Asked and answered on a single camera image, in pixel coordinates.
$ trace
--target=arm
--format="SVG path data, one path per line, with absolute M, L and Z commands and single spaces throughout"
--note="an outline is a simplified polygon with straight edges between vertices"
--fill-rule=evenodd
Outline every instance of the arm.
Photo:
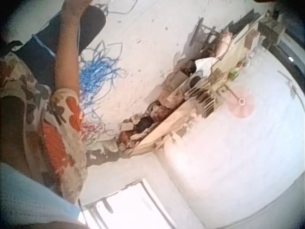
M 55 88 L 69 88 L 79 96 L 77 35 L 80 19 L 92 0 L 65 0 L 55 58 Z

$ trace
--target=hand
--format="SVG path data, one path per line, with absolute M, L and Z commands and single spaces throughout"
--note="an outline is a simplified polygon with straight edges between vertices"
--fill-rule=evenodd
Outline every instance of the hand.
M 80 20 L 91 2 L 92 0 L 65 0 L 62 6 L 62 16 L 67 20 Z

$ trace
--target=fan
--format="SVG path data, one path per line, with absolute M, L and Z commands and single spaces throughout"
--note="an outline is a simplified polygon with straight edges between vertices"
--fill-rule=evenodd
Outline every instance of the fan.
M 236 87 L 231 90 L 227 85 L 224 87 L 228 90 L 227 105 L 230 112 L 237 118 L 247 118 L 254 110 L 254 97 L 248 90 L 243 87 Z

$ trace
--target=window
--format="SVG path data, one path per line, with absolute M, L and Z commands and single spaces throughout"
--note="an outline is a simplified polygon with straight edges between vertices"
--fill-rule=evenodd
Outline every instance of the window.
M 133 183 L 98 202 L 84 207 L 79 220 L 91 229 L 174 229 L 146 180 Z

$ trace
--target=light blue fabric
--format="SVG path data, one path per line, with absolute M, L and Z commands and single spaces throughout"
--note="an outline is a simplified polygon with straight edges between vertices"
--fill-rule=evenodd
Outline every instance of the light blue fabric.
M 1 163 L 1 218 L 8 226 L 50 223 L 79 223 L 77 206 Z

